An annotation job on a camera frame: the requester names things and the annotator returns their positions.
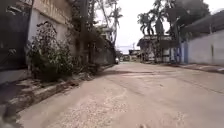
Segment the roof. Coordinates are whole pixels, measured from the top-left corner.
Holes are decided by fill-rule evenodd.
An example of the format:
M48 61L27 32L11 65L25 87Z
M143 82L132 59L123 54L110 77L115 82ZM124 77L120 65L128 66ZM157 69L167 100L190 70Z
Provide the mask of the roof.
M224 10L213 15L206 16L191 25L185 27L184 31L210 33L224 29Z
M151 36L147 35L147 36L144 36L143 38L141 38L139 40L137 46L140 46L143 42L150 42L152 40L157 40L157 35L151 35ZM169 35L163 35L163 36L161 36L161 40L163 40L163 41L171 41L172 38Z

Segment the concrete road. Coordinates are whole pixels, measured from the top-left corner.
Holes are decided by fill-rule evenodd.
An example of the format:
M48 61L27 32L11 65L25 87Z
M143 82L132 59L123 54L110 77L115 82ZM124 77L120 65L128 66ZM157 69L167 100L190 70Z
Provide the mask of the concrete road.
M24 128L223 128L224 75L122 63L20 113Z

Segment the green shrub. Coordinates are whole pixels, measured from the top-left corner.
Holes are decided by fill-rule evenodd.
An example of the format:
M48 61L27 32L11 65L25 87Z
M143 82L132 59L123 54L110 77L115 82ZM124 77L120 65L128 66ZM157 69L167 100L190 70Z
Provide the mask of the green shrub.
M73 57L68 44L56 40L57 32L50 22L37 26L37 35L28 45L28 65L33 76L44 81L56 81L72 75Z

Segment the utility pole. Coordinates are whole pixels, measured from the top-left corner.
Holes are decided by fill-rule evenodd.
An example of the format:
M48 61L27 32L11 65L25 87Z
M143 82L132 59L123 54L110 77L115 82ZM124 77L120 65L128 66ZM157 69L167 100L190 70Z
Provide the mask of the utility pole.
M133 43L133 50L135 50L135 43Z

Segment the door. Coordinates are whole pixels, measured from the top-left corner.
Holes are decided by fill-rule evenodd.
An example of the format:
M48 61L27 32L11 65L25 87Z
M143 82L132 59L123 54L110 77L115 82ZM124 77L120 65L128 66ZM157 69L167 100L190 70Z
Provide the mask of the door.
M32 0L1 0L0 70L26 67L27 42Z

